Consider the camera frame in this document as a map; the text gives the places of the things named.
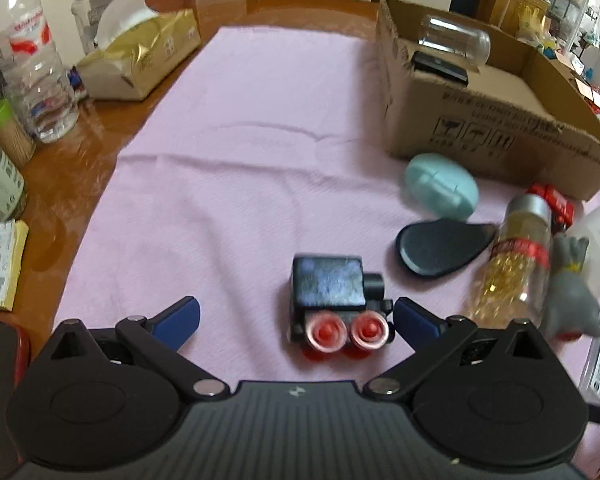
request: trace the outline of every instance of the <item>gold tissue box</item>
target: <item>gold tissue box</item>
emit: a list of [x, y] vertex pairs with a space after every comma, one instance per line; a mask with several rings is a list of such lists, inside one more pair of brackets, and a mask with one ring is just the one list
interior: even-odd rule
[[179, 10], [130, 28], [77, 69], [94, 99], [142, 101], [200, 43], [193, 10]]

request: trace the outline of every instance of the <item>silver jar lid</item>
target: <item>silver jar lid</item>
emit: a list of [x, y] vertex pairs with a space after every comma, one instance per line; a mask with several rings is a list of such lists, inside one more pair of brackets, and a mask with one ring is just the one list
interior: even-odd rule
[[545, 224], [551, 225], [551, 208], [544, 198], [538, 195], [531, 193], [518, 195], [507, 205], [507, 216], [521, 211], [534, 214]]

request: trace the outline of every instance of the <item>pink cloth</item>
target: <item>pink cloth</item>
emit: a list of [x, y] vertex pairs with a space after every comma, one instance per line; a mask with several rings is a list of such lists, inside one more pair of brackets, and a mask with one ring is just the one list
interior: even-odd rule
[[[425, 218], [400, 198], [406, 163], [380, 143], [375, 45], [321, 32], [224, 28], [182, 73], [120, 153], [75, 258], [56, 322], [90, 328], [198, 298], [183, 355], [232, 387], [239, 380], [363, 383], [409, 356], [399, 337], [361, 362], [307, 361], [286, 342], [296, 253], [358, 254], [386, 297], [440, 317], [460, 312], [483, 254], [425, 283], [394, 257], [394, 238]], [[520, 192], [483, 180], [474, 222], [499, 222]], [[587, 204], [600, 204], [600, 193]], [[589, 340], [563, 361], [577, 382]], [[600, 468], [592, 427], [578, 466]]]

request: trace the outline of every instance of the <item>light blue case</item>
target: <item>light blue case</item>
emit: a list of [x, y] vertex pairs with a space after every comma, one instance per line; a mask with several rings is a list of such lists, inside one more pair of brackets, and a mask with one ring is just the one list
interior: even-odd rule
[[480, 198], [471, 174], [438, 153], [413, 157], [404, 171], [404, 185], [411, 196], [439, 218], [465, 221]]

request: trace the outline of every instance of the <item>metal screw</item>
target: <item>metal screw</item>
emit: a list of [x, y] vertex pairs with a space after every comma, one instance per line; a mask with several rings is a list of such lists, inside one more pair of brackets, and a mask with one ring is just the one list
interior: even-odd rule
[[369, 383], [369, 389], [378, 395], [391, 395], [400, 390], [400, 383], [388, 377], [378, 377]]
[[193, 385], [193, 391], [205, 397], [214, 397], [224, 392], [225, 387], [218, 379], [202, 379]]

